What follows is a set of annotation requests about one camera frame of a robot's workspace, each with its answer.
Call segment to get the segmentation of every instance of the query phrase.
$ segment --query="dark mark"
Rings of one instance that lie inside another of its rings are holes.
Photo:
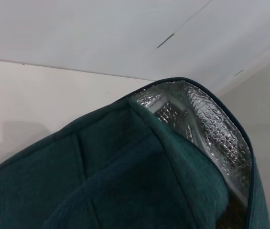
[[[243,69],[240,72],[242,72],[242,71],[243,71]],[[240,72],[238,72],[237,74],[235,74],[235,76],[238,75]]]
[[[158,45],[157,48],[159,48],[160,46],[162,46],[164,43],[166,43],[171,37],[173,37],[174,33],[172,33],[167,39],[164,40],[164,42],[162,42],[160,45]]]

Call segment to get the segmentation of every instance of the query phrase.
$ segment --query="quilted green fabric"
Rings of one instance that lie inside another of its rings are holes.
[[[82,204],[67,228],[214,229],[229,201],[222,175],[197,147],[128,99],[76,119],[0,165],[0,229],[41,229],[70,193],[144,135],[156,136],[163,153]],[[247,228],[268,229],[258,173],[254,180]]]

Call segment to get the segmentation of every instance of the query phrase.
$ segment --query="green fabric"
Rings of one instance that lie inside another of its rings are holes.
[[[78,118],[0,165],[0,229],[42,228],[73,190],[148,133],[157,136],[165,153],[83,204],[67,228],[215,228],[229,200],[215,165],[149,111],[123,100]],[[257,186],[254,200],[260,203],[253,208],[266,206],[260,190]],[[263,228],[257,224],[260,212],[252,214],[250,228]]]

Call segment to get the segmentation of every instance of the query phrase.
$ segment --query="white ceiling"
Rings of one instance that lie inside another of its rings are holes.
[[[0,0],[5,61],[216,91],[268,49],[270,0]]]

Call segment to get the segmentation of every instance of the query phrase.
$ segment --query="silver foil lining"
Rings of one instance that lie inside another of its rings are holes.
[[[177,81],[154,85],[133,99],[207,154],[247,206],[251,179],[248,145],[210,96],[190,83]]]

